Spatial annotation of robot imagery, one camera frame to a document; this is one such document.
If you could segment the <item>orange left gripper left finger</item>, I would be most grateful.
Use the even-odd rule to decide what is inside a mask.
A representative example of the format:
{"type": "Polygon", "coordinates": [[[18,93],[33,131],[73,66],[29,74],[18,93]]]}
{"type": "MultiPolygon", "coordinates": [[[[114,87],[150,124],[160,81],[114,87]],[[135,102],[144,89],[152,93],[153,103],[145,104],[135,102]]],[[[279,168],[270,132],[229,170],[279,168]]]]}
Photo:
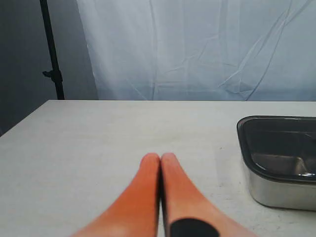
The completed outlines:
{"type": "Polygon", "coordinates": [[[74,237],[156,237],[160,158],[146,154],[131,183],[99,217],[74,237]]]}

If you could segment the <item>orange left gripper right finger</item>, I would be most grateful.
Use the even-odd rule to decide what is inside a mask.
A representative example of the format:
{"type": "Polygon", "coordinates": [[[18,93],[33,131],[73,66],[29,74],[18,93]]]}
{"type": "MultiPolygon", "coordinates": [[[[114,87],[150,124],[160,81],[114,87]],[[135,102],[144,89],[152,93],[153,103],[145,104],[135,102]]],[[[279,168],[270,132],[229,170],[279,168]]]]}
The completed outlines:
{"type": "Polygon", "coordinates": [[[173,153],[161,157],[161,193],[166,237],[254,237],[225,215],[194,185],[173,153]]]}

